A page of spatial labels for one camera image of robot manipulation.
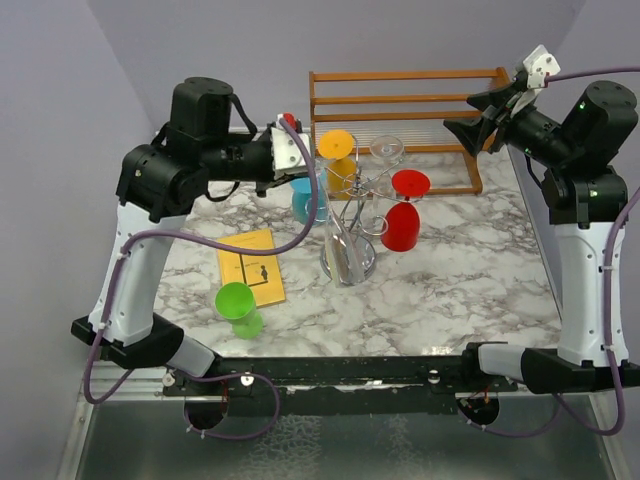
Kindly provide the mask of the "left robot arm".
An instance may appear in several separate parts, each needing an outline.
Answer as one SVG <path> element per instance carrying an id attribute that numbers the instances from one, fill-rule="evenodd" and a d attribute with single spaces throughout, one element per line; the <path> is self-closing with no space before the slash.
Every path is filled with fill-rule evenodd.
<path id="1" fill-rule="evenodd" d="M 123 159 L 116 189 L 117 229 L 109 273 L 93 311 L 75 320 L 71 333 L 109 349 L 125 369 L 169 366 L 206 395 L 220 385 L 216 355 L 184 330 L 154 313 L 162 272 L 196 199 L 212 181 L 253 182 L 265 196 L 276 179 L 270 137 L 251 122 L 245 134 L 230 131 L 233 111 L 243 110 L 233 88 L 190 77 L 172 96 L 169 121 L 149 144 Z"/>

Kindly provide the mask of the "blue plastic wine glass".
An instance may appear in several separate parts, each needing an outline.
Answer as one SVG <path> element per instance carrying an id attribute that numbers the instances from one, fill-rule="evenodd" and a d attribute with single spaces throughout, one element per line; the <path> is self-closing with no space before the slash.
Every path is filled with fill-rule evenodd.
<path id="1" fill-rule="evenodd" d="M 292 194 L 292 213 L 294 219 L 305 224 L 308 221 L 311 212 L 311 183 L 308 178 L 299 178 L 291 182 L 293 189 Z M 318 187 L 318 204 L 314 225 L 323 224 L 327 219 L 326 197 L 321 186 Z"/>

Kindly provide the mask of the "clear champagne flute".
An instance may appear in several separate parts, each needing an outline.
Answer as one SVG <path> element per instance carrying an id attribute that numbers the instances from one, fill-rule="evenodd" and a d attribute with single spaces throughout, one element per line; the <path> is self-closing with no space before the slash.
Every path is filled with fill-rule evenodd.
<path id="1" fill-rule="evenodd" d="M 327 219 L 324 223 L 324 247 L 320 262 L 325 274 L 336 287 L 351 287 L 363 283 L 375 270 L 376 251 L 373 244 L 364 235 L 356 233 L 344 220 L 346 209 L 356 199 L 355 181 L 358 179 L 357 167 L 350 198 L 333 199 L 327 190 L 326 164 L 319 177 L 327 205 Z"/>

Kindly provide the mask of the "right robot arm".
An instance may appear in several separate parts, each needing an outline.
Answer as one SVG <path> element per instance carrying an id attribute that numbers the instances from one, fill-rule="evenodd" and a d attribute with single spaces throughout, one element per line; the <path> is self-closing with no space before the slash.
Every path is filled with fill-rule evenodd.
<path id="1" fill-rule="evenodd" d="M 532 103 L 517 105 L 525 86 L 515 80 L 471 95 L 467 102 L 479 116 L 444 125 L 471 155 L 492 138 L 492 151 L 508 145 L 545 167 L 540 190 L 560 252 L 560 339 L 554 349 L 478 344 L 459 378 L 472 391 L 495 376 L 536 394 L 636 387 L 639 368 L 629 360 L 622 333 L 616 270 L 630 202 L 610 164 L 637 125 L 636 97 L 619 83 L 598 80 L 558 123 Z"/>

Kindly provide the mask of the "green plastic wine glass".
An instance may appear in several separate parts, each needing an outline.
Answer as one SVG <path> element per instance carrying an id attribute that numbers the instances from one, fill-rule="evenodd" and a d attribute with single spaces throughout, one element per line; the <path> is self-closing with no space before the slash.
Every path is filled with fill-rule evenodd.
<path id="1" fill-rule="evenodd" d="M 253 291 L 246 284 L 231 282 L 222 286 L 215 296 L 214 306 L 239 338 L 252 339 L 261 333 L 263 320 Z"/>

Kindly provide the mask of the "clear wine glass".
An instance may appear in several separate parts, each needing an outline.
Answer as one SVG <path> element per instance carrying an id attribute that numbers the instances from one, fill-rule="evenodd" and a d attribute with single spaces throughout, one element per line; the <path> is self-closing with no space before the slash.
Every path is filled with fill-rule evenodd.
<path id="1" fill-rule="evenodd" d="M 391 173 L 404 161 L 404 143 L 396 136 L 382 135 L 371 141 L 369 150 L 381 167 L 371 179 L 372 191 L 379 197 L 394 197 Z"/>

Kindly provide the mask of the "red plastic wine glass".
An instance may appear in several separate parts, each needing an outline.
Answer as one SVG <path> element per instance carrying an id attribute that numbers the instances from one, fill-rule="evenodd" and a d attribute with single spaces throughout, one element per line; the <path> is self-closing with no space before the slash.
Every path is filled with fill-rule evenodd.
<path id="1" fill-rule="evenodd" d="M 393 175 L 392 187 L 402 200 L 387 212 L 387 228 L 381 242 L 391 251 L 407 252 L 416 246 L 421 225 L 419 212 L 410 200 L 422 198 L 430 190 L 431 182 L 418 170 L 404 169 Z"/>

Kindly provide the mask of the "yellow plastic wine glass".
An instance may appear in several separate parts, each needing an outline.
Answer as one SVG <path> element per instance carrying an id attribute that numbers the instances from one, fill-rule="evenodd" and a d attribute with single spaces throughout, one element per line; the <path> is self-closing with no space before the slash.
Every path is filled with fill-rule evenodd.
<path id="1" fill-rule="evenodd" d="M 353 136 L 342 129 L 326 132 L 319 140 L 318 152 L 327 160 L 326 185 L 335 200 L 347 200 L 355 179 L 356 164 L 350 157 L 355 147 Z"/>

